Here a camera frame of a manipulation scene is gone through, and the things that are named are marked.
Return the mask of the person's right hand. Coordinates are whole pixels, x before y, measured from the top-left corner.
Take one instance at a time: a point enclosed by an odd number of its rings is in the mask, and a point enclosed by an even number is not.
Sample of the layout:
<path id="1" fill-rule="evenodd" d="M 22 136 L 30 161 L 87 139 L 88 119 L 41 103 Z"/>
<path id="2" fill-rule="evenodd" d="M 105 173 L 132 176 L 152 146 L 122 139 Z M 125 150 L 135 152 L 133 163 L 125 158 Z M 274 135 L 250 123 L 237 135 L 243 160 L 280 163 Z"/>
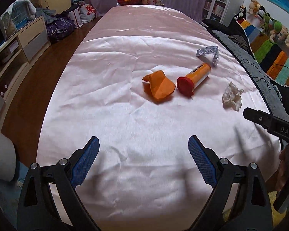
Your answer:
<path id="1" fill-rule="evenodd" d="M 278 192 L 284 187 L 288 177 L 289 177 L 289 165 L 286 164 L 286 154 L 289 151 L 289 145 L 287 145 L 284 150 L 279 155 L 280 164 L 278 167 L 278 175 L 276 182 L 276 190 Z"/>

